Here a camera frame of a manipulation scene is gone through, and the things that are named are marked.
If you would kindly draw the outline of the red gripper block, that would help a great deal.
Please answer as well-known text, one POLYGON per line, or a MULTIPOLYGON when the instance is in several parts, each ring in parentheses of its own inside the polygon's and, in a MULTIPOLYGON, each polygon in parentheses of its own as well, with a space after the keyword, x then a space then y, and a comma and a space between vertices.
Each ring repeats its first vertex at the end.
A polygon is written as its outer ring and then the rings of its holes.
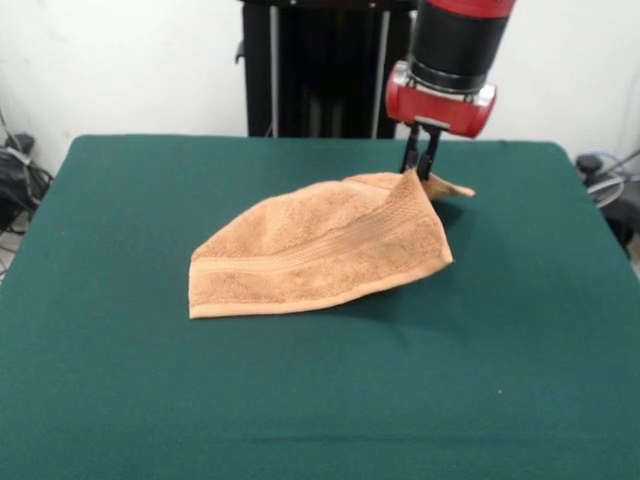
POLYGON ((496 100, 497 87, 491 84, 484 85, 476 93, 464 95, 428 89, 411 76, 406 61, 398 61, 386 83, 385 105, 391 119, 410 125, 400 172, 417 165, 418 178, 428 181, 441 130, 460 137, 476 138, 488 122, 496 100), (419 157, 420 125, 430 127, 424 128, 429 142, 419 157))

